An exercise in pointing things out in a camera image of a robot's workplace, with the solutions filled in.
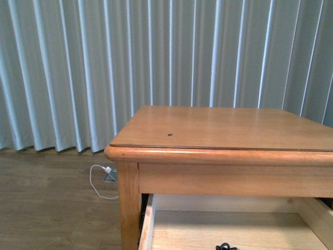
light blue curtain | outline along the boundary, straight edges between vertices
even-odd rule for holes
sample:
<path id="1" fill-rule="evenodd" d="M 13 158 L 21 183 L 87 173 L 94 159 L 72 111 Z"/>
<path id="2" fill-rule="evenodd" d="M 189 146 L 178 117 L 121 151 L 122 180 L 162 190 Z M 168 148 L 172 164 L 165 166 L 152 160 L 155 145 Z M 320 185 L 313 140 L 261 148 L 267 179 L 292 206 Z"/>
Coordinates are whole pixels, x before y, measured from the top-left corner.
<path id="1" fill-rule="evenodd" d="M 333 1 L 0 1 L 0 148 L 103 149 L 142 105 L 333 127 Z"/>

drawer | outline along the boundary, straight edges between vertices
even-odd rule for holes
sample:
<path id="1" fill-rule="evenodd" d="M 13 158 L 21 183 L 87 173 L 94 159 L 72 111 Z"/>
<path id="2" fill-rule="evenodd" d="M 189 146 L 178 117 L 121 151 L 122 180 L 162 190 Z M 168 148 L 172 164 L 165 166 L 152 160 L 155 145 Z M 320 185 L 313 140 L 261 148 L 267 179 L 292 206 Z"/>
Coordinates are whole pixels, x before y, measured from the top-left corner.
<path id="1" fill-rule="evenodd" d="M 333 250 L 333 211 L 314 198 L 149 195 L 139 249 Z"/>

wood grain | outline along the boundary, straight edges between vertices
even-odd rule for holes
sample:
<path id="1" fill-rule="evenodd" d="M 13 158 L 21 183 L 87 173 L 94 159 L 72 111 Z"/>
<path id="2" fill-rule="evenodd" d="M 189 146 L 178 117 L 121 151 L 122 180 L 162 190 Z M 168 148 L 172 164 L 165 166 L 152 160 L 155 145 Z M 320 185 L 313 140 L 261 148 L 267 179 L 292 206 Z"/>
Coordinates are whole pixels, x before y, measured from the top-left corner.
<path id="1" fill-rule="evenodd" d="M 121 241 L 123 250 L 138 248 L 141 195 L 139 194 L 138 164 L 117 162 Z"/>
<path id="2" fill-rule="evenodd" d="M 154 194 L 159 211 L 297 213 L 298 197 Z"/>
<path id="3" fill-rule="evenodd" d="M 303 198 L 298 213 L 327 248 L 333 250 L 333 211 L 319 200 Z"/>
<path id="4" fill-rule="evenodd" d="M 333 167 L 331 152 L 252 151 L 185 148 L 105 148 L 105 156 L 113 161 L 128 160 L 140 163 L 186 164 L 246 164 L 298 165 Z"/>
<path id="5" fill-rule="evenodd" d="M 144 106 L 111 146 L 333 152 L 333 129 L 279 109 Z"/>
<path id="6" fill-rule="evenodd" d="M 119 201 L 99 198 L 89 183 L 103 155 L 0 153 L 0 248 L 121 250 Z M 103 196 L 116 183 L 93 183 Z"/>
<path id="7" fill-rule="evenodd" d="M 150 250 L 156 211 L 156 199 L 150 195 L 147 202 L 145 220 L 142 226 L 139 250 Z"/>
<path id="8" fill-rule="evenodd" d="M 141 193 L 333 197 L 333 168 L 139 164 Z"/>
<path id="9" fill-rule="evenodd" d="M 156 207 L 156 210 L 154 214 L 147 213 L 145 217 L 144 224 L 147 222 L 146 225 L 150 225 L 147 228 L 153 225 L 153 233 L 151 239 L 145 234 L 145 237 L 141 238 L 141 245 L 146 246 L 143 250 L 210 250 L 223 242 L 245 250 L 333 249 L 333 214 L 322 202 L 313 198 L 297 198 L 302 204 L 289 204 L 295 207 L 290 210 L 282 199 L 275 201 L 273 197 L 254 197 L 253 199 L 260 200 L 268 208 L 256 212 L 256 202 L 248 203 L 248 197 L 238 196 L 233 198 L 236 201 L 235 211 L 232 211 L 232 207 L 227 207 L 227 212 L 203 212 L 186 209 L 179 211 L 179 208 L 184 207 L 179 207 L 177 197 L 184 198 L 181 195 L 173 195 L 173 198 L 176 198 L 175 206 L 174 203 L 170 203 L 171 210 L 160 210 L 161 203 L 169 202 L 170 197 L 150 195 L 150 209 L 154 210 Z M 203 198 L 205 196 L 186 196 L 184 203 L 191 203 L 191 200 L 195 199 L 205 202 Z M 228 196 L 217 196 L 217 199 L 220 200 L 220 204 L 230 201 Z M 278 203 L 281 207 L 271 210 Z M 237 207 L 239 204 L 243 204 L 240 210 Z"/>

wooden table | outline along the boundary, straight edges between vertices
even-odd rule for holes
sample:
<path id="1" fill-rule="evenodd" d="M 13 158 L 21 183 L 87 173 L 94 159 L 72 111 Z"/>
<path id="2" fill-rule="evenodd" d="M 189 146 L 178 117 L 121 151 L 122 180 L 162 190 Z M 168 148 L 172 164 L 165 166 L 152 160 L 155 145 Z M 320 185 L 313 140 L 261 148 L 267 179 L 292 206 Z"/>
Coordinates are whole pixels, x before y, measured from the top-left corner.
<path id="1" fill-rule="evenodd" d="M 144 106 L 105 149 L 124 250 L 141 194 L 333 197 L 333 129 L 277 109 Z"/>

